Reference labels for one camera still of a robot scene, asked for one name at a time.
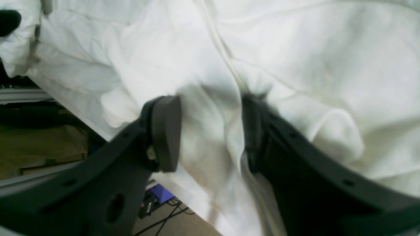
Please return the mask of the image right gripper black right finger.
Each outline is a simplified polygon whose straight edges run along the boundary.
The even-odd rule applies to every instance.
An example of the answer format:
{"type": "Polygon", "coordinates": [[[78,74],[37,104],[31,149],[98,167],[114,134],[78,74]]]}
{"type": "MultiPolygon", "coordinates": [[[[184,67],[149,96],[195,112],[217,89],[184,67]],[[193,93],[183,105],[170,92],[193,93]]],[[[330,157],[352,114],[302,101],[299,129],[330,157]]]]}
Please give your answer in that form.
{"type": "Polygon", "coordinates": [[[322,153],[260,100],[242,98],[249,170],[271,185],[288,236],[418,236],[419,199],[322,153]]]}

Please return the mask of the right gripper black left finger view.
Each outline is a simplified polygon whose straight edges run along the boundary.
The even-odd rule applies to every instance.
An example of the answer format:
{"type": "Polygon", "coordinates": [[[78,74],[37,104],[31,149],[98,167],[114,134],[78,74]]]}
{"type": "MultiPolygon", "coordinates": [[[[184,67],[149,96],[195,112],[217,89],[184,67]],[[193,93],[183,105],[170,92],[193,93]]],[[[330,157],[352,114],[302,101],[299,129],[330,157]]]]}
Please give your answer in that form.
{"type": "Polygon", "coordinates": [[[177,170],[181,120],[179,96],[149,101],[87,160],[1,197],[1,226],[26,236],[130,236],[152,173],[177,170]]]}

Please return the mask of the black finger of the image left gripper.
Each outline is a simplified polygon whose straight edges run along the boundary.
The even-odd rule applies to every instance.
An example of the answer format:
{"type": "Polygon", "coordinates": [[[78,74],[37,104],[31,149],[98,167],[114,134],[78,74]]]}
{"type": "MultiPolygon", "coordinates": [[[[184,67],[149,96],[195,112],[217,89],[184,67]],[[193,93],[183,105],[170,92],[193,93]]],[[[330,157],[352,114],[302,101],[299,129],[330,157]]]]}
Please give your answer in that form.
{"type": "Polygon", "coordinates": [[[21,15],[16,10],[0,11],[0,37],[6,37],[20,25],[21,15]]]}

